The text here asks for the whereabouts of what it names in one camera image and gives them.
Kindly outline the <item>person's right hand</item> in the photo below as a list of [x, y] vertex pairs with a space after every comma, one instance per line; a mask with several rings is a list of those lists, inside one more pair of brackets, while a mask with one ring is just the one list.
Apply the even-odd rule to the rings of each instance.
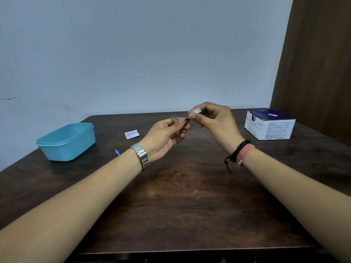
[[204, 102], [193, 107], [188, 111], [188, 114], [197, 108], [200, 108], [201, 111], [207, 111], [208, 119], [193, 121], [198, 123], [201, 127], [207, 128], [216, 142], [231, 155], [240, 143], [244, 141], [231, 109], [228, 106]]

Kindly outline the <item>person's left hand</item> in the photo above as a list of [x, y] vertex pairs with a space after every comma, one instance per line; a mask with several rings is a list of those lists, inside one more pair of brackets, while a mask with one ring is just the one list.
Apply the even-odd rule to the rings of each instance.
[[138, 142], [148, 154], [150, 163], [161, 159], [173, 146], [185, 139], [191, 124], [186, 123], [179, 132], [165, 132], [164, 120], [156, 122], [146, 136]]

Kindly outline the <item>person's left forearm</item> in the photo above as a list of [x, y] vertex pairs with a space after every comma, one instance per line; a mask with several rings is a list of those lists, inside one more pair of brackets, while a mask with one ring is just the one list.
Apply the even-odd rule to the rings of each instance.
[[142, 171], [128, 149], [0, 230], [0, 263], [63, 263], [119, 193]]

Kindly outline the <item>person's right forearm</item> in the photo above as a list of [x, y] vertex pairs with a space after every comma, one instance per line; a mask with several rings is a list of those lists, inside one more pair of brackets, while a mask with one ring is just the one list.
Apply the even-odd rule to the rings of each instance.
[[248, 144], [237, 157], [332, 256], [351, 263], [351, 197]]

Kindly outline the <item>silver metal wristwatch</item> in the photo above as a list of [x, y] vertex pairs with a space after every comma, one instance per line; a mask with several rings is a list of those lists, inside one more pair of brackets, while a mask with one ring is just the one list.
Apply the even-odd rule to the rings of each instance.
[[140, 146], [140, 144], [138, 143], [130, 146], [130, 148], [133, 149], [135, 153], [138, 155], [139, 161], [142, 165], [142, 171], [147, 169], [150, 166], [150, 160], [145, 149], [142, 146]]

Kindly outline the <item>white and blue cardboard box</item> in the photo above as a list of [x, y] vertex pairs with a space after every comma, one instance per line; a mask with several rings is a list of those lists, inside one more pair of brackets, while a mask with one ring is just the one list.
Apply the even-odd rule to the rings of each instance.
[[256, 139], [288, 140], [296, 119], [273, 109], [250, 109], [247, 111], [245, 129]]

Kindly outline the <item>light blue plastic container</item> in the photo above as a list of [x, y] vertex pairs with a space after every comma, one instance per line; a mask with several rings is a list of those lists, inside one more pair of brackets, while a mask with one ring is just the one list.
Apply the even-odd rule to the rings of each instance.
[[95, 144], [92, 123], [72, 123], [36, 140], [37, 146], [50, 161], [68, 162]]

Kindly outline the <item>brown wooden door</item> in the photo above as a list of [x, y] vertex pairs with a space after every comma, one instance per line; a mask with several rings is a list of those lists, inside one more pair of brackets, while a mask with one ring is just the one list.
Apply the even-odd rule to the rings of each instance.
[[351, 0], [293, 0], [270, 108], [351, 146]]

